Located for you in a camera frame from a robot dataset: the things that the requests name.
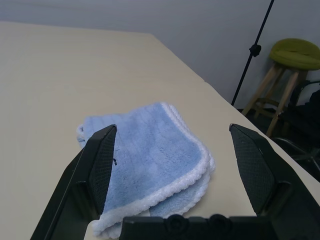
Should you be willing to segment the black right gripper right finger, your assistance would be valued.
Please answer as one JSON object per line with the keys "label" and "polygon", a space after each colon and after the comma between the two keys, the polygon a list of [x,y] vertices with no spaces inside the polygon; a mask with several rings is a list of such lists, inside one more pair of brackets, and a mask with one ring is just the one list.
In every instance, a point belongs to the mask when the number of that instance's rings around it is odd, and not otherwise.
{"label": "black right gripper right finger", "polygon": [[294,169],[259,133],[231,124],[240,178],[258,217],[279,240],[318,240],[320,206]]}

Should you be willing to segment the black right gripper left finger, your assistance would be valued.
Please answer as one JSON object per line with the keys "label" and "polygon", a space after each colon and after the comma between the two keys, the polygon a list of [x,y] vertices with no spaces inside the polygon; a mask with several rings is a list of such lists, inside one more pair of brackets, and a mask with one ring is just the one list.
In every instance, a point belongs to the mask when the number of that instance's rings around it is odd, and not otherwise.
{"label": "black right gripper left finger", "polygon": [[106,201],[116,125],[95,132],[65,168],[31,236],[33,240],[83,240]]}

